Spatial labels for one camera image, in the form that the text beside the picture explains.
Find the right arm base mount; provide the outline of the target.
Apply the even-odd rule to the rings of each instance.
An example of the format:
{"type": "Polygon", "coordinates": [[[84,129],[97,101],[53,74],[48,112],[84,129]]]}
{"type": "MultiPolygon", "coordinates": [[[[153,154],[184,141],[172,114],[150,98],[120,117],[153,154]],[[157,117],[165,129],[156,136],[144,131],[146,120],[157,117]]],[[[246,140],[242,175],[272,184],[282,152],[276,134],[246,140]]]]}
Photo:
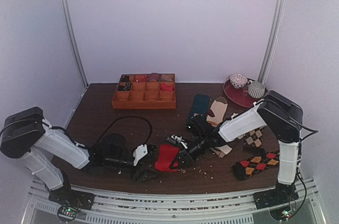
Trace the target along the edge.
{"type": "Polygon", "coordinates": [[[253,194],[257,209],[269,208],[270,216],[276,221],[287,221],[292,216],[291,201],[299,199],[295,185],[277,183],[274,189],[253,194]]]}

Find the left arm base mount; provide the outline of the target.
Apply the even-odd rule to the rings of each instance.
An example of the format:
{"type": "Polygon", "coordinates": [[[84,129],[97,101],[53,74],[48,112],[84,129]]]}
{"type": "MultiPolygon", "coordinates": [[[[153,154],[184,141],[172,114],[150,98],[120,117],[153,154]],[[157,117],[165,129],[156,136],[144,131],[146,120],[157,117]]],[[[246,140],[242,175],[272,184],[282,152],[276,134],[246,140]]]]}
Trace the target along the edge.
{"type": "Polygon", "coordinates": [[[95,195],[77,190],[68,192],[49,192],[49,201],[58,203],[57,217],[60,221],[70,223],[74,221],[82,210],[91,210],[95,195]]]}

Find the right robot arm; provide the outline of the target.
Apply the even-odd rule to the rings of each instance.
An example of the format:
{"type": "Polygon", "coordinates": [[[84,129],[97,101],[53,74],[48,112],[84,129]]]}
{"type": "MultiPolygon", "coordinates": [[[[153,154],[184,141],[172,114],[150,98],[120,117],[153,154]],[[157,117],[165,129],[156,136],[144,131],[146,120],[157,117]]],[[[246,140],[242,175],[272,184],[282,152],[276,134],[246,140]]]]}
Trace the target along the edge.
{"type": "Polygon", "coordinates": [[[300,135],[303,129],[302,118],[302,108],[275,91],[268,91],[248,110],[235,114],[216,126],[196,115],[187,125],[195,135],[195,140],[181,147],[169,167],[189,167],[208,148],[230,149],[236,140],[243,139],[245,149],[253,151],[255,155],[232,165],[235,177],[244,181],[265,169],[277,166],[279,186],[272,191],[271,198],[275,203],[281,204],[292,195],[291,185],[297,176],[303,141],[300,135]],[[265,129],[278,141],[278,150],[266,151],[255,143],[260,138],[255,133],[265,129]]]}

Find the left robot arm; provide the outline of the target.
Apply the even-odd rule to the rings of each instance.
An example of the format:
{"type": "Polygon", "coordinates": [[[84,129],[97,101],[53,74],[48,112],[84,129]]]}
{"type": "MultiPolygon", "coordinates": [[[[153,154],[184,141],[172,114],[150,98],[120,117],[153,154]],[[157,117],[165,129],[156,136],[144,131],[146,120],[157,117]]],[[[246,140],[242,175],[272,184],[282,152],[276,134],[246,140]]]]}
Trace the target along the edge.
{"type": "Polygon", "coordinates": [[[71,138],[62,127],[53,126],[37,106],[10,115],[1,130],[1,152],[24,163],[30,172],[41,179],[49,191],[65,205],[76,201],[76,193],[69,188],[67,175],[56,168],[43,151],[68,162],[73,168],[90,170],[115,168],[129,170],[132,180],[144,182],[158,173],[144,164],[156,155],[153,145],[141,144],[130,152],[126,140],[118,133],[103,133],[98,141],[87,146],[71,138]]]}

